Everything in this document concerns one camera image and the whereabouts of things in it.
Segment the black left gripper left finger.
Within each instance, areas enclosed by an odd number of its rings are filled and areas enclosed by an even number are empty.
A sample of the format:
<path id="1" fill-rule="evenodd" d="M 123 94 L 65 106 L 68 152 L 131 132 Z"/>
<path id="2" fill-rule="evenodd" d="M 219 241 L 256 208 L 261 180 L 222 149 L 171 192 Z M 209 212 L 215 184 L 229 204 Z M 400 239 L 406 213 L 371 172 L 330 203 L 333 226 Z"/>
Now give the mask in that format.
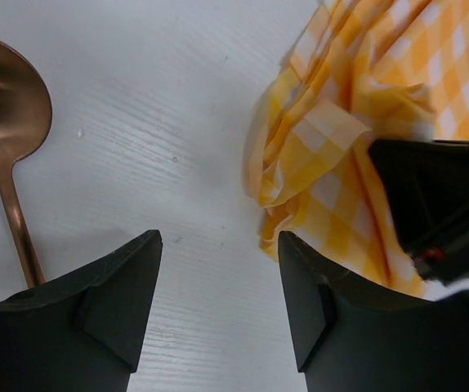
<path id="1" fill-rule="evenodd" d="M 138 369 L 163 242 L 107 256 L 0 301 L 0 391 L 124 391 Z"/>

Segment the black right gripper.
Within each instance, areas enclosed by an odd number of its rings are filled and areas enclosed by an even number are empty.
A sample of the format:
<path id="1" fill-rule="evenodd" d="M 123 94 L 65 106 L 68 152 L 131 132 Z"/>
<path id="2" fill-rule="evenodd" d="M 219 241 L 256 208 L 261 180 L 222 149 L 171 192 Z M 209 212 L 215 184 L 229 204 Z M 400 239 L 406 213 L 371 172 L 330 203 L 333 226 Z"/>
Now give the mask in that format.
<path id="1" fill-rule="evenodd" d="M 376 140 L 368 154 L 418 275 L 469 278 L 469 141 Z"/>

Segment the copper spoon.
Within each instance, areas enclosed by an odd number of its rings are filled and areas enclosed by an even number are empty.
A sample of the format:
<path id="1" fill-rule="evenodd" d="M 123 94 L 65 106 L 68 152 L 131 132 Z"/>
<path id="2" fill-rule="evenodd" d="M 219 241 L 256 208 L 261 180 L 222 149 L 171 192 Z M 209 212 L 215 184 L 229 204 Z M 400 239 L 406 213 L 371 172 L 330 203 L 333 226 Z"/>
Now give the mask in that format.
<path id="1" fill-rule="evenodd" d="M 17 196 L 13 167 L 42 146 L 51 123 L 45 82 L 20 53 L 0 42 L 0 197 L 28 287 L 43 284 L 45 278 Z"/>

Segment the yellow white checkered cloth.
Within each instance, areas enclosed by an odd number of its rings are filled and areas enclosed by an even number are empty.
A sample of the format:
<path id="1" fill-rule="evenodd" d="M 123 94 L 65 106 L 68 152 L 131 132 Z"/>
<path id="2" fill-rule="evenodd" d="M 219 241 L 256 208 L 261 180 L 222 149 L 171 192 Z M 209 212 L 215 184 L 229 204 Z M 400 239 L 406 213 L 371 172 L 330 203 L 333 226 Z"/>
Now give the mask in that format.
<path id="1" fill-rule="evenodd" d="M 424 283 L 395 238 L 373 140 L 469 140 L 469 1 L 331 1 L 318 8 L 266 95 L 248 160 L 265 211 L 260 246 L 291 231 L 338 264 L 412 296 Z"/>

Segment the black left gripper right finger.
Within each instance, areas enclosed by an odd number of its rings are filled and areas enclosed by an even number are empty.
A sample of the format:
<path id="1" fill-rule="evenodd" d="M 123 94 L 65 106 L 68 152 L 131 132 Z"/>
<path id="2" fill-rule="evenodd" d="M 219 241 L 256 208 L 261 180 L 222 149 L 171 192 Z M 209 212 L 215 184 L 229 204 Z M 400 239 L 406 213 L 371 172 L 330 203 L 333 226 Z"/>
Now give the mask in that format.
<path id="1" fill-rule="evenodd" d="M 297 370 L 310 391 L 469 391 L 469 290 L 393 291 L 279 236 Z"/>

